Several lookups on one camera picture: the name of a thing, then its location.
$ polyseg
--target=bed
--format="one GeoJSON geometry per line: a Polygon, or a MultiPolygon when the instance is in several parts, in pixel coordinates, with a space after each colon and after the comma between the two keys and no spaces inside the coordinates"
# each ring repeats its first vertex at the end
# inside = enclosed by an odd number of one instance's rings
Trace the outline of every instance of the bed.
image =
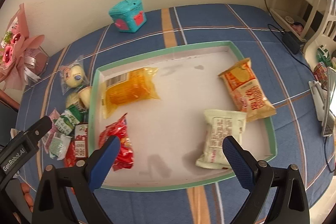
{"type": "MultiPolygon", "coordinates": [[[[295,61],[268,30],[276,24],[263,10],[245,5],[205,4],[172,7],[146,13],[147,23],[136,33],[120,33],[111,24],[73,42],[50,58],[46,72],[34,86],[27,86],[21,101],[16,128],[27,129],[54,108],[65,109],[58,67],[84,57],[92,83],[95,69],[130,56],[190,43],[232,41],[245,57],[261,86],[276,107],[272,117],[277,156],[272,166],[297,164],[311,207],[329,186],[333,174],[326,168],[323,138],[308,81],[311,73],[295,61]]],[[[334,142],[327,143],[327,159],[334,163],[334,142]]],[[[36,194],[43,169],[63,161],[52,160],[42,147],[20,170],[36,194]]],[[[248,195],[236,177],[194,188],[163,192],[125,192],[98,189],[95,195],[114,223],[229,223],[248,195]]],[[[274,191],[264,205],[257,223],[262,223],[274,191]]],[[[76,199],[70,199],[79,220],[85,222],[76,199]]]]}

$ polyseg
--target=screw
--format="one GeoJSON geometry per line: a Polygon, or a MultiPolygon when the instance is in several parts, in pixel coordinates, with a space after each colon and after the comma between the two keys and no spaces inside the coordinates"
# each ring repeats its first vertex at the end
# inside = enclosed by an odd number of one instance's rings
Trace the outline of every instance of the screw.
{"type": "Polygon", "coordinates": [[[298,170],[299,168],[297,167],[296,164],[291,164],[291,169],[294,170],[294,171],[296,171],[296,170],[298,170]]]}
{"type": "Polygon", "coordinates": [[[49,164],[49,165],[46,166],[45,170],[50,171],[52,168],[53,168],[53,166],[51,164],[49,164]]]}
{"type": "Polygon", "coordinates": [[[84,160],[79,160],[79,161],[76,163],[76,165],[77,165],[78,167],[82,167],[84,164],[85,164],[85,161],[84,161],[84,160]]]}
{"type": "Polygon", "coordinates": [[[258,161],[258,164],[259,164],[260,167],[266,167],[267,166],[267,162],[264,161],[264,160],[258,161]]]}

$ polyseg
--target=power adapter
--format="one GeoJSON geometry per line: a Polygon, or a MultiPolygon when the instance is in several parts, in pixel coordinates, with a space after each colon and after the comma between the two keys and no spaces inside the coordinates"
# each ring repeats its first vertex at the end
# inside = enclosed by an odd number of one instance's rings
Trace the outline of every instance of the power adapter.
{"type": "Polygon", "coordinates": [[[293,54],[297,54],[300,51],[301,41],[292,32],[285,32],[282,42],[293,54]]]}

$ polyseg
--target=yellow snack package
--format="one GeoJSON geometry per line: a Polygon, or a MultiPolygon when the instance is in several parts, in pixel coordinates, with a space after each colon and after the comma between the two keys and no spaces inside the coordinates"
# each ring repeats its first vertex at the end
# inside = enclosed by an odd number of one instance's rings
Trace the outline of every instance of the yellow snack package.
{"type": "Polygon", "coordinates": [[[239,111],[247,112],[247,121],[275,115],[276,109],[265,97],[251,69],[251,59],[245,58],[218,75],[224,80],[239,111]]]}
{"type": "Polygon", "coordinates": [[[103,113],[108,118],[119,105],[145,99],[160,99],[152,77],[158,68],[141,68],[115,76],[103,85],[103,113]]]}

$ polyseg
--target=toy box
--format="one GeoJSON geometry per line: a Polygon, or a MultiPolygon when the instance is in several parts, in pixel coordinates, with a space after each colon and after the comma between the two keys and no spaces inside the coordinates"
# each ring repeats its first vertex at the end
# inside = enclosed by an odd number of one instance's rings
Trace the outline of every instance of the toy box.
{"type": "Polygon", "coordinates": [[[145,22],[141,0],[123,0],[109,10],[119,32],[136,32],[145,22]]]}

